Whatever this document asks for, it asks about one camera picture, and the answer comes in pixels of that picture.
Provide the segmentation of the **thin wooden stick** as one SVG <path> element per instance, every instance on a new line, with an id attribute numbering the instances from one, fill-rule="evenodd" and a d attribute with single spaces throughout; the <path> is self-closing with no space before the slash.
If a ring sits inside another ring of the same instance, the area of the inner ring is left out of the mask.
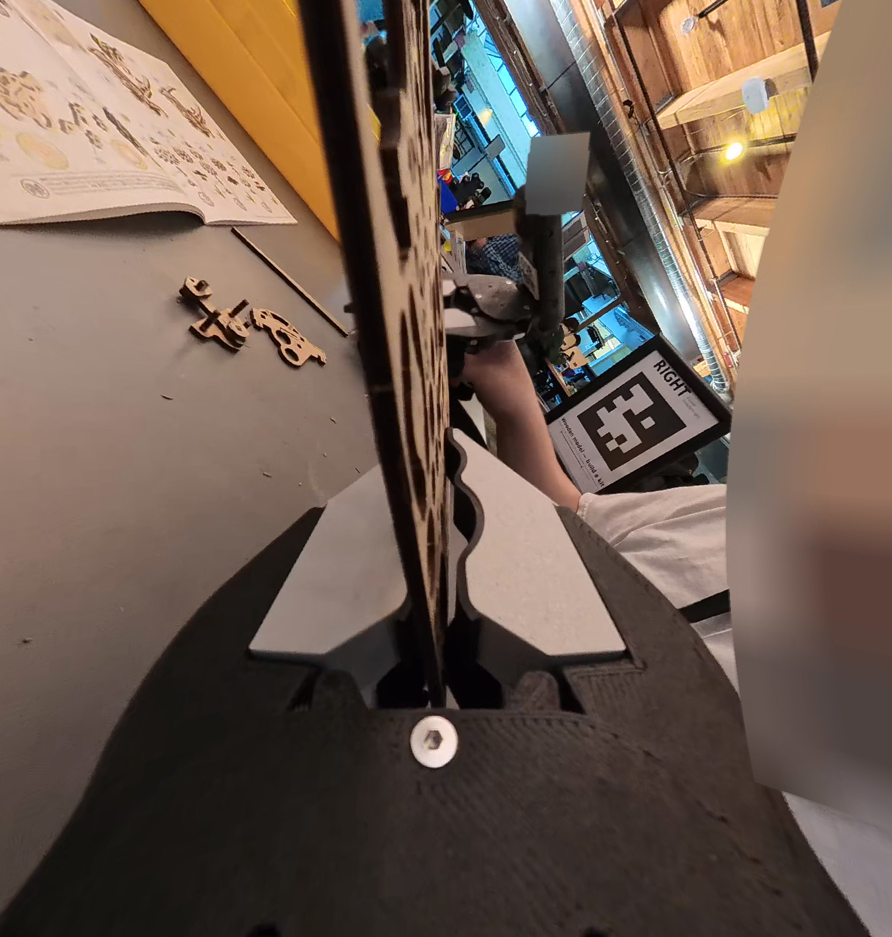
<path id="1" fill-rule="evenodd" d="M 255 256 L 264 266 L 276 275 L 281 282 L 288 286 L 300 299 L 302 299 L 313 311 L 315 311 L 325 322 L 328 322 L 338 334 L 348 337 L 349 330 L 331 314 L 315 297 L 304 289 L 293 277 L 284 271 L 276 262 L 268 257 L 259 247 L 257 247 L 249 238 L 238 228 L 231 227 L 230 233 L 246 247 L 253 256 Z"/>

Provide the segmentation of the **silver ventilation duct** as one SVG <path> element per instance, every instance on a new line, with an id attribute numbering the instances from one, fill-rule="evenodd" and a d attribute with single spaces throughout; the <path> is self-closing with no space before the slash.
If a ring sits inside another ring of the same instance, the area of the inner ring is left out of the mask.
<path id="1" fill-rule="evenodd" d="M 636 132 L 616 94 L 592 18 L 582 2 L 553 1 L 551 6 L 644 222 L 645 247 L 638 248 L 630 262 L 635 279 L 663 334 L 679 350 L 694 343 L 714 391 L 731 402 L 730 366 L 722 357 L 720 341 L 710 331 L 702 292 L 690 281 L 675 249 L 671 238 L 674 229 L 647 176 Z"/>

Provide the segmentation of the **person in white shirt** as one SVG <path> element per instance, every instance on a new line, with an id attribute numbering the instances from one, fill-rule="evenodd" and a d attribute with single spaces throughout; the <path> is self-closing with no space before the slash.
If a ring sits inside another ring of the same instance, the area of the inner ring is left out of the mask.
<path id="1" fill-rule="evenodd" d="M 728 588 L 726 486 L 584 494 L 577 515 L 678 609 Z M 805 838 L 871 935 L 892 936 L 892 831 L 793 794 Z"/>

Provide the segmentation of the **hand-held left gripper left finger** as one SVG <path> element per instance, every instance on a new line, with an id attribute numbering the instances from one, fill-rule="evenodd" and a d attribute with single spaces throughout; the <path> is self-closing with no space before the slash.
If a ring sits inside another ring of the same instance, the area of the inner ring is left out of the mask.
<path id="1" fill-rule="evenodd" d="M 248 651 L 342 671 L 365 699 L 401 659 L 409 599 L 382 469 L 331 498 Z"/>

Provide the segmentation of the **large wooden parts sheet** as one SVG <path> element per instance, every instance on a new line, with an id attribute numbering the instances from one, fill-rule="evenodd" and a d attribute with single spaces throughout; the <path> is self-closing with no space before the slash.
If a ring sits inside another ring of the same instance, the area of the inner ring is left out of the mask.
<path id="1" fill-rule="evenodd" d="M 387 2 L 386 80 L 369 89 L 356 2 L 300 2 L 336 226 L 393 532 L 409 666 L 444 705 L 452 523 L 447 337 L 427 2 Z"/>

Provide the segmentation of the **small wooden pegged assembly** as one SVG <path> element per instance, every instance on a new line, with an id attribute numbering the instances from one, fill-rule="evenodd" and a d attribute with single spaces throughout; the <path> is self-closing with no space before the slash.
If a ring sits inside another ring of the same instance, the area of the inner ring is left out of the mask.
<path id="1" fill-rule="evenodd" d="M 220 308 L 213 303 L 213 290 L 205 279 L 188 276 L 179 290 L 181 301 L 198 318 L 192 322 L 190 331 L 196 337 L 218 344 L 232 352 L 240 351 L 249 338 L 250 303 L 242 299 L 234 307 Z"/>

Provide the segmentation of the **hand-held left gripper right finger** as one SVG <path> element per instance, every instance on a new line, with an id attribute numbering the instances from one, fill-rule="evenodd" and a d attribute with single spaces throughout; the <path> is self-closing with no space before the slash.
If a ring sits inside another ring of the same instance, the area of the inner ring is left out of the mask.
<path id="1" fill-rule="evenodd" d="M 457 694 L 526 673 L 623 660 L 627 646 L 557 504 L 468 434 L 450 429 L 446 674 Z"/>

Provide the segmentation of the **white instruction booklet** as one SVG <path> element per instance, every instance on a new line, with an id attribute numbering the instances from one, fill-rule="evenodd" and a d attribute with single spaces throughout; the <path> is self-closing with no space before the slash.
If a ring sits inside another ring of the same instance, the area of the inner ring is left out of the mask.
<path id="1" fill-rule="evenodd" d="M 54 2 L 0 1 L 0 227 L 165 212 L 296 224 L 169 65 Z"/>

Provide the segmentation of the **yellow box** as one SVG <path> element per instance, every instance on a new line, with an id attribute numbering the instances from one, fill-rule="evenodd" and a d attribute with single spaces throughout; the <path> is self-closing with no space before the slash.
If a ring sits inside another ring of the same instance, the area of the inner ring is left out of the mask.
<path id="1" fill-rule="evenodd" d="M 141 1 L 141 6 L 337 240 L 299 3 Z"/>

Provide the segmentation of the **wooden car-shaped piece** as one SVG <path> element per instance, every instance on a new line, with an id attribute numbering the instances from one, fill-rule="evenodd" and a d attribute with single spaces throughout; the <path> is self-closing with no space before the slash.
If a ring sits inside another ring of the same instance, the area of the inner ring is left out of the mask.
<path id="1" fill-rule="evenodd" d="M 279 314 L 268 309 L 253 308 L 251 321 L 258 330 L 271 336 L 281 359 L 287 365 L 300 368 L 310 361 L 315 361 L 320 367 L 327 364 L 325 352 Z"/>

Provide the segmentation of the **black framed marker sign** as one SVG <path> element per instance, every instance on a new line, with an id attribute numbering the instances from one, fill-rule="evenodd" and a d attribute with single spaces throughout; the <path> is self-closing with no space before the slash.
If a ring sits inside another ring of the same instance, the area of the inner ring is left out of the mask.
<path id="1" fill-rule="evenodd" d="M 546 413 L 583 494 L 637 486 L 726 435 L 732 411 L 660 334 Z"/>

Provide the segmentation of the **person's right forearm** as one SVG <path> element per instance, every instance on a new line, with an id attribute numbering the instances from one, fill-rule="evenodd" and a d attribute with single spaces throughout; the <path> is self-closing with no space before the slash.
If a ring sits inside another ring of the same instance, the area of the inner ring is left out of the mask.
<path id="1" fill-rule="evenodd" d="M 577 511 L 581 493 L 557 460 L 518 346 L 502 342 L 467 353 L 461 380 L 495 423 L 499 460 L 557 506 Z"/>

